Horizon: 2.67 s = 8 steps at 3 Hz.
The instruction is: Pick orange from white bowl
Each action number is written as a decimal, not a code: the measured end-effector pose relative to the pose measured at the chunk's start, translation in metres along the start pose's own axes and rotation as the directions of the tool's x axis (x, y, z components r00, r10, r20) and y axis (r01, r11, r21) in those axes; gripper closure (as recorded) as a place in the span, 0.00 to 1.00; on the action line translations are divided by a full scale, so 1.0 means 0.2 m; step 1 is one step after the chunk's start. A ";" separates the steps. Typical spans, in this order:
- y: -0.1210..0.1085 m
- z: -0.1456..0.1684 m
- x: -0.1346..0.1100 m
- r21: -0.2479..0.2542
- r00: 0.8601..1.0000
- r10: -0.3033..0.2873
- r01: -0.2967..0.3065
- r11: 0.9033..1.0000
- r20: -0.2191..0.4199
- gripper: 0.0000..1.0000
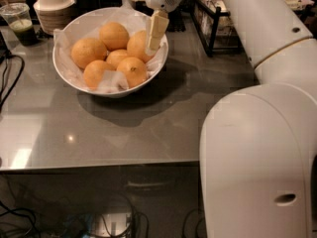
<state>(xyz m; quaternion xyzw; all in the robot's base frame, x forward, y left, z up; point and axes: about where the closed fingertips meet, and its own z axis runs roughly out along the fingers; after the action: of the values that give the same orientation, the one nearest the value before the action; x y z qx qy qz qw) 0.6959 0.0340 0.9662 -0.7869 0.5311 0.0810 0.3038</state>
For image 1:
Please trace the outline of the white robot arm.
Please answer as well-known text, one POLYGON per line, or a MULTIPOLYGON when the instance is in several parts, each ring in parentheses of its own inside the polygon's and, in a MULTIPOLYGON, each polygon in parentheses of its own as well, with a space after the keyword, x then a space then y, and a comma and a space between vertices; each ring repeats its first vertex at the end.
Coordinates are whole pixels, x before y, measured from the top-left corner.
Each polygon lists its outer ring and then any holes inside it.
POLYGON ((259 83, 205 118, 207 238, 312 238, 317 41, 283 0, 223 1, 259 83))

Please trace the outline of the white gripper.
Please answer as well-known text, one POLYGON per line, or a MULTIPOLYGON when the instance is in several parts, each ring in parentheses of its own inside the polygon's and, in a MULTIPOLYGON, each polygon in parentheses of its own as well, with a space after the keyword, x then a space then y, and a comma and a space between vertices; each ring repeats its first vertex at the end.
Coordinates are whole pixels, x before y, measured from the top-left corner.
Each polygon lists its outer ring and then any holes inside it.
POLYGON ((169 24, 167 13, 174 11, 182 0, 145 0, 154 12, 146 24, 146 54, 153 56, 159 49, 160 41, 169 24))

